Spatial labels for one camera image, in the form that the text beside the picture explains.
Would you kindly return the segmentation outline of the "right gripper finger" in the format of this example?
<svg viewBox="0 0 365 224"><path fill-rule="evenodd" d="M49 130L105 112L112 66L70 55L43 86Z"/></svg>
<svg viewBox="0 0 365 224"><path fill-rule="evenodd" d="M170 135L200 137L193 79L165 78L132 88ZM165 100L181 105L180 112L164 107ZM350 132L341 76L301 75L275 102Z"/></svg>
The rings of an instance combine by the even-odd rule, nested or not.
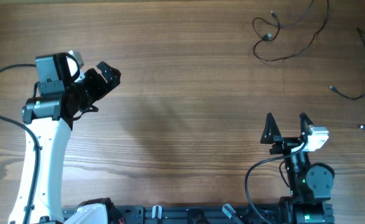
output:
<svg viewBox="0 0 365 224"><path fill-rule="evenodd" d="M268 113L266 117L266 124L264 131L261 136L261 144L274 144L276 142L281 142L281 133L277 126L277 123L272 115Z"/></svg>
<svg viewBox="0 0 365 224"><path fill-rule="evenodd" d="M300 131L301 131L301 134L302 135L309 134L311 125L313 125L313 123L310 120L310 118L305 113L301 113L300 114Z"/></svg>

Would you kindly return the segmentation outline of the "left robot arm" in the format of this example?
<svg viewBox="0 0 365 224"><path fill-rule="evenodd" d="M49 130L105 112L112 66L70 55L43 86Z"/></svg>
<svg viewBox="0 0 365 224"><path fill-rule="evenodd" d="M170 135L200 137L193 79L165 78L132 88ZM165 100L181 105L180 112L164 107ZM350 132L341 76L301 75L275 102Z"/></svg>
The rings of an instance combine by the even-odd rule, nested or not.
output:
<svg viewBox="0 0 365 224"><path fill-rule="evenodd" d="M62 222L65 151L74 121L120 84L121 72L105 62L82 72L72 51L38 56L38 96L22 108L26 151L21 184L9 223Z"/></svg>

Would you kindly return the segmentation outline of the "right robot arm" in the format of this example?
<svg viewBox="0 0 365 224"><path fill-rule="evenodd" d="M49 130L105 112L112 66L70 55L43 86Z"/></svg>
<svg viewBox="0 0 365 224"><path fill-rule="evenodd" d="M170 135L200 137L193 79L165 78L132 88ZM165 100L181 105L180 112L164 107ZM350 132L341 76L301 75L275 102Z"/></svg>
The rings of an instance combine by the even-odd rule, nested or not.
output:
<svg viewBox="0 0 365 224"><path fill-rule="evenodd" d="M311 163L309 153L320 149L329 138L324 126L315 126L300 115L299 137L282 137L271 113L267 114L262 144L270 144L271 155L282 155L291 196L281 197L277 223L334 223L331 199L334 170L321 162Z"/></svg>

